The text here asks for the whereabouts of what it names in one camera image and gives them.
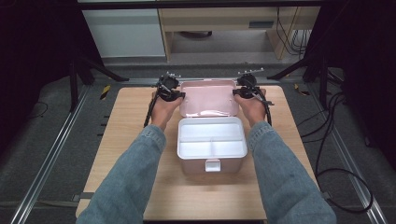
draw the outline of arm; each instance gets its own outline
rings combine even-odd
[[[264,121],[262,103],[239,96],[235,96],[235,101],[252,126],[247,141],[269,223],[336,223],[333,210],[305,168]]]
[[[119,157],[77,223],[143,223],[143,213],[165,148],[163,130],[181,98],[154,106],[147,126]]]

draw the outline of hand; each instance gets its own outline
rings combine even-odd
[[[183,98],[181,97],[172,102],[166,102],[161,97],[158,97],[151,112],[151,124],[165,131],[167,122],[172,118],[175,109],[181,105],[181,102],[183,102]]]
[[[250,99],[244,99],[240,95],[236,94],[234,99],[241,105],[242,111],[244,112],[250,127],[253,127],[255,123],[265,119],[266,113],[264,105],[257,98],[253,97]]]

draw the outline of denim sleeve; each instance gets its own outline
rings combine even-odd
[[[252,127],[248,147],[269,223],[336,223],[317,185],[267,122]]]
[[[119,157],[77,223],[142,223],[165,144],[163,131],[147,126]]]

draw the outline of container latch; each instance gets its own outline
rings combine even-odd
[[[220,172],[220,169],[221,169],[220,160],[218,159],[206,160],[205,170],[207,172]]]

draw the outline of white plastic container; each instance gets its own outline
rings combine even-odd
[[[186,174],[236,173],[247,155],[242,121],[234,117],[232,80],[183,82],[186,97],[180,106],[185,117],[178,124],[177,155]]]

